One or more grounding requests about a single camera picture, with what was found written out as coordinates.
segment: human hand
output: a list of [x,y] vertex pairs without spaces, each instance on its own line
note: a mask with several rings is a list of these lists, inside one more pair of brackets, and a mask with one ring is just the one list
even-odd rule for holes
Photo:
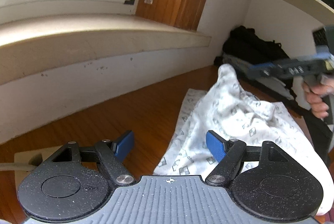
[[329,106],[322,101],[322,97],[334,93],[334,79],[326,78],[322,81],[323,84],[318,84],[309,87],[303,83],[303,90],[306,101],[311,105],[312,113],[317,118],[325,118],[328,116],[327,110]]

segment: brown wooden desk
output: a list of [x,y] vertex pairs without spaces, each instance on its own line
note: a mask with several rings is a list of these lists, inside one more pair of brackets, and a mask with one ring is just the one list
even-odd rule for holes
[[[0,162],[13,162],[16,152],[63,145],[71,140],[80,146],[91,146],[131,129],[135,147],[124,165],[136,178],[152,174],[171,140],[188,89],[209,90],[216,80],[217,68],[208,66],[110,99],[0,145]],[[249,84],[240,83],[260,99],[274,101]],[[0,218],[13,224],[25,219],[16,198],[14,172],[0,172]]]

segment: gray ribbed surface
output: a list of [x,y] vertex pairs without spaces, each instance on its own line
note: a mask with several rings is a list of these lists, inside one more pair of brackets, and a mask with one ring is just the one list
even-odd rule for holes
[[[96,213],[73,224],[263,224],[241,210],[221,187],[204,184],[199,176],[143,176],[130,187],[120,187]],[[298,224],[316,224],[306,219]],[[28,219],[25,224],[42,224]]]

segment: crumpled cloth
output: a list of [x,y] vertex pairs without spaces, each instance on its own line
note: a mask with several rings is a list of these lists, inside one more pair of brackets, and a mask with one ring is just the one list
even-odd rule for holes
[[[260,101],[244,91],[228,64],[219,68],[218,80],[208,92],[189,89],[172,140],[154,174],[199,174],[205,179],[218,164],[206,147],[208,130],[225,140],[236,138],[250,146],[275,142],[321,183],[324,197],[317,215],[331,209],[332,177],[284,104]],[[246,162],[242,172],[257,165]]]

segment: window sill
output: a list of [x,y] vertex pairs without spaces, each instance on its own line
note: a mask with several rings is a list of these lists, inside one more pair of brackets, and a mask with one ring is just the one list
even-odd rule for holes
[[207,47],[211,38],[135,16],[56,16],[0,26],[0,85],[47,69],[144,51]]

